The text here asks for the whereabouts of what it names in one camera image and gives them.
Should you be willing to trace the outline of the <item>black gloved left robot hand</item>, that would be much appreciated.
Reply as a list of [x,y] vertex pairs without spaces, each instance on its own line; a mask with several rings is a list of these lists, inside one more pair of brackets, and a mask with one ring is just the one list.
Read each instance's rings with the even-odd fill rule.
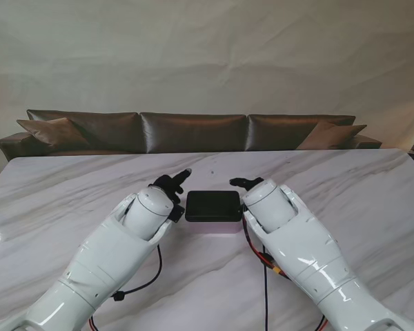
[[179,195],[184,192],[181,185],[191,175],[191,172],[192,170],[187,168],[173,177],[163,174],[151,183],[150,186],[160,188],[174,204],[180,204]]

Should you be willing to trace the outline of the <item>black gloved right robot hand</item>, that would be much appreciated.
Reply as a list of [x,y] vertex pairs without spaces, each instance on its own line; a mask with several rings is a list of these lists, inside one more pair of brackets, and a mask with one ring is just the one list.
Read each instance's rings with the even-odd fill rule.
[[231,186],[239,187],[245,189],[247,192],[253,189],[256,185],[263,182],[264,179],[257,177],[256,179],[245,179],[245,178],[233,178],[229,181]]

